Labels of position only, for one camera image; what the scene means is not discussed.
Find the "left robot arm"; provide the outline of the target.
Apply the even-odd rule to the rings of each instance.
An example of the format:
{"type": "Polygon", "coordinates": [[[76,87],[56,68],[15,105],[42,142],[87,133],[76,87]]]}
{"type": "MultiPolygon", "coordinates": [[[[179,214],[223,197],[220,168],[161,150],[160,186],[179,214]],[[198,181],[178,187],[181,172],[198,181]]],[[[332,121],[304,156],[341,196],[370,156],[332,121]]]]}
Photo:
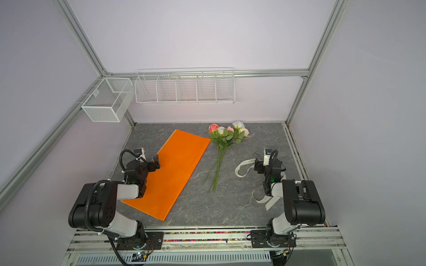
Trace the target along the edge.
{"type": "Polygon", "coordinates": [[[140,221],[127,218],[116,210],[119,201],[142,198],[145,195],[148,174],[160,169],[159,156],[148,161],[144,155],[123,165],[123,181],[101,180],[85,184],[68,216],[72,228],[104,234],[117,241],[118,250],[146,249],[150,241],[140,221]]]}

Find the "orange wrapping paper sheet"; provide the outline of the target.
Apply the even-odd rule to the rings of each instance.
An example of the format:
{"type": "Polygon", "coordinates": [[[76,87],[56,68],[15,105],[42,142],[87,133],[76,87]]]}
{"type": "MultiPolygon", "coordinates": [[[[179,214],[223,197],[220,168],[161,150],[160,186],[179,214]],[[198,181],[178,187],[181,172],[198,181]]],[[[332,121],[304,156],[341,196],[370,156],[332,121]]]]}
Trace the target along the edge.
{"type": "Polygon", "coordinates": [[[148,175],[145,195],[122,203],[164,221],[210,142],[209,138],[174,130],[157,153],[160,169],[148,175]]]}

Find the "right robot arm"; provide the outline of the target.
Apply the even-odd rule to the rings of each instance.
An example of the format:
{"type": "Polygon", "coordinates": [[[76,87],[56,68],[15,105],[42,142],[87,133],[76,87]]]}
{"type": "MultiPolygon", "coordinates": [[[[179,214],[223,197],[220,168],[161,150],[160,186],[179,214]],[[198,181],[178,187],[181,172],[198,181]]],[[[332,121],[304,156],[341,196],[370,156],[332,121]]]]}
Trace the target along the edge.
{"type": "Polygon", "coordinates": [[[294,231],[303,226],[324,224],[326,213],[314,182],[285,179],[278,164],[278,161],[270,160],[269,164],[265,165],[258,159],[254,160],[254,170],[265,175],[262,184],[265,196],[256,202],[264,204],[266,209],[270,209],[279,200],[283,200],[284,204],[284,212],[270,219],[264,239],[260,243],[271,247],[294,247],[294,231]]]}

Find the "pink fake rose stem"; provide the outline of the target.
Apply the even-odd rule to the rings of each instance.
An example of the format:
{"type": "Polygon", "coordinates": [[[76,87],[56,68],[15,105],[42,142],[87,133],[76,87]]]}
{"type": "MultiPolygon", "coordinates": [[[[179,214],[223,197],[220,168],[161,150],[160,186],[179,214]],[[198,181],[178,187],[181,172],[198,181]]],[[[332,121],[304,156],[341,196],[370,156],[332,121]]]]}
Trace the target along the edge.
{"type": "Polygon", "coordinates": [[[212,173],[212,171],[213,171],[213,169],[217,166],[217,164],[218,164],[218,160],[219,160],[219,156],[220,156],[220,150],[221,150],[221,147],[220,147],[220,138],[221,138],[221,136],[220,136],[220,133],[219,133],[219,131],[221,130],[221,129],[224,129],[223,127],[220,127],[220,126],[218,126],[217,124],[211,124],[210,126],[209,126],[209,133],[208,133],[208,135],[209,135],[209,138],[211,139],[211,142],[213,143],[213,144],[215,144],[216,145],[216,151],[217,151],[217,157],[216,157],[216,160],[215,160],[215,162],[214,162],[214,164],[212,165],[212,167],[210,167],[210,169],[209,169],[209,171],[208,171],[208,173],[207,173],[207,175],[206,175],[206,177],[204,178],[204,180],[203,180],[203,184],[207,181],[207,179],[209,178],[209,176],[211,175],[211,173],[212,173]]]}

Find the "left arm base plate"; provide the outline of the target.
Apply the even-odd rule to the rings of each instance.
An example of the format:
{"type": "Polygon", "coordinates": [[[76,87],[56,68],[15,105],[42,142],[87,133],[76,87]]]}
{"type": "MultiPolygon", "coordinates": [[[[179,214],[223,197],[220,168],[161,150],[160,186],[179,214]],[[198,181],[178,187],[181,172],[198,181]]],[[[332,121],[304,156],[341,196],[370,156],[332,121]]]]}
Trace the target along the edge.
{"type": "Polygon", "coordinates": [[[145,232],[142,238],[136,236],[120,238],[116,244],[117,250],[160,250],[162,248],[164,232],[145,232]]]}

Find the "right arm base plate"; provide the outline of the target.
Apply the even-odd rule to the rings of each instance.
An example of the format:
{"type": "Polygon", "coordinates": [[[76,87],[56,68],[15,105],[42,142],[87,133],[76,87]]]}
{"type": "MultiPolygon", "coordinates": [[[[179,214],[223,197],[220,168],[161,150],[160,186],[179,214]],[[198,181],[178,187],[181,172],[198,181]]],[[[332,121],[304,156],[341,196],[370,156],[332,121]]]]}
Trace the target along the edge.
{"type": "Polygon", "coordinates": [[[294,248],[296,247],[296,236],[277,235],[266,229],[251,230],[247,235],[253,248],[294,248]]]}

